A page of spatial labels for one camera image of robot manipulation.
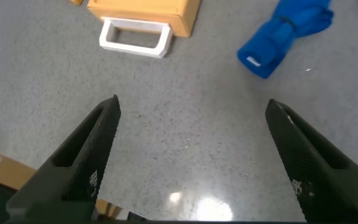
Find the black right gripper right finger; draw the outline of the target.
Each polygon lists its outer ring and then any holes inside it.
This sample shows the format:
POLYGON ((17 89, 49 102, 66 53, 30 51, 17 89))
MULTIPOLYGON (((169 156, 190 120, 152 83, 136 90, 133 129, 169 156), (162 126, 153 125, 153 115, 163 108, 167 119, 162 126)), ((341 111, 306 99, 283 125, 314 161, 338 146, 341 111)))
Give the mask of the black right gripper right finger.
POLYGON ((358 165, 289 106, 269 100, 265 118, 308 222, 358 222, 358 165))

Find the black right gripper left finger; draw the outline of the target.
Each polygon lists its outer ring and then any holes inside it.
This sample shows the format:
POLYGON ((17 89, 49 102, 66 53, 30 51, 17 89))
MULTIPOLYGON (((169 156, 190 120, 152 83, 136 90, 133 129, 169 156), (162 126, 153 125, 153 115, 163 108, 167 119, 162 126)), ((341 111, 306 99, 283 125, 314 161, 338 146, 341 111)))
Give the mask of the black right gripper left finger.
POLYGON ((90 222, 116 135, 116 95, 100 102, 6 204, 11 223, 90 222))

